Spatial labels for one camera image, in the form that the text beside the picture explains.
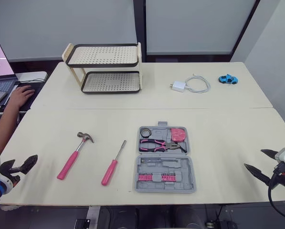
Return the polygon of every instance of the pliers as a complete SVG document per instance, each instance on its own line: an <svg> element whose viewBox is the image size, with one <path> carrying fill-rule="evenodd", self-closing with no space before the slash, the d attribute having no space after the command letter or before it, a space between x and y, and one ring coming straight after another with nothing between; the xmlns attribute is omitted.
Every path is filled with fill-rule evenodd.
<svg viewBox="0 0 285 229"><path fill-rule="evenodd" d="M183 152L187 152L184 148L182 148L179 144L175 143L166 143L164 140L157 140L157 139L140 139L140 144L142 143L155 143L161 145L160 147L156 147L153 149L139 147L140 152L165 152L167 149L181 149Z"/></svg>

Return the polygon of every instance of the pink hammer handle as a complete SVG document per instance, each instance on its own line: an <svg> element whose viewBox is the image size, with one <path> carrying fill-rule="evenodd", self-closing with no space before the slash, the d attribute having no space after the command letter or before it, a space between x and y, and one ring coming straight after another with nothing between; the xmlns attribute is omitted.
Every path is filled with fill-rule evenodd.
<svg viewBox="0 0 285 229"><path fill-rule="evenodd" d="M79 155L79 152L77 152L77 151L74 151L71 154L70 158L68 159L68 161L64 165L63 169L58 174L58 176L57 176L58 179L60 179L60 180L64 180L65 179L65 176L67 175L68 171L70 170L71 166L75 162L75 160L76 160L78 155Z"/></svg>
<svg viewBox="0 0 285 229"><path fill-rule="evenodd" d="M116 168L116 165L117 165L118 161L116 160L113 160L112 163L110 164L110 166L108 167L103 179L102 179L102 182L101 184L106 186L110 180L110 178L112 177L113 173L114 173L114 170Z"/></svg>

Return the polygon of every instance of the toy car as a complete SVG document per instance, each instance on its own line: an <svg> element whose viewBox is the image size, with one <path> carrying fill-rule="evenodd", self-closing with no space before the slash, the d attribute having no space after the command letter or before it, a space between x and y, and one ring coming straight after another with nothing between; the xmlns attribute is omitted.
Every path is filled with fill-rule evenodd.
<svg viewBox="0 0 285 229"><path fill-rule="evenodd" d="M229 75L229 74L220 76L219 81L221 83L231 83L231 84L238 83L238 79L234 76Z"/></svg>

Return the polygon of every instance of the mouse pad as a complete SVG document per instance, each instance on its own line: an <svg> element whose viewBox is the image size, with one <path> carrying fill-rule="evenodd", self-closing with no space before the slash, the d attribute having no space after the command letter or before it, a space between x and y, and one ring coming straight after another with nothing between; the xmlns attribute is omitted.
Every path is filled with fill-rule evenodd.
<svg viewBox="0 0 285 229"><path fill-rule="evenodd" d="M23 87L26 85L30 85L31 89L34 89L35 92L34 94L26 101L26 103L20 108L20 111L28 111L34 101L34 99L37 97L38 93L41 91L44 83L43 82L39 82L39 83L21 83L18 85L18 87ZM0 107L0 112L4 111L6 105L3 105Z"/></svg>

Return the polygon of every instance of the pink tape measure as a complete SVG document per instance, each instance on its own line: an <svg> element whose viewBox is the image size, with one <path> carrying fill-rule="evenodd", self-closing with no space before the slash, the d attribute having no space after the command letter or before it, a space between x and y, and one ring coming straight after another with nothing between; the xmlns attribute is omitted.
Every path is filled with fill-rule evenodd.
<svg viewBox="0 0 285 229"><path fill-rule="evenodd" d="M186 132L183 129L171 128L173 142L183 142L186 138Z"/></svg>

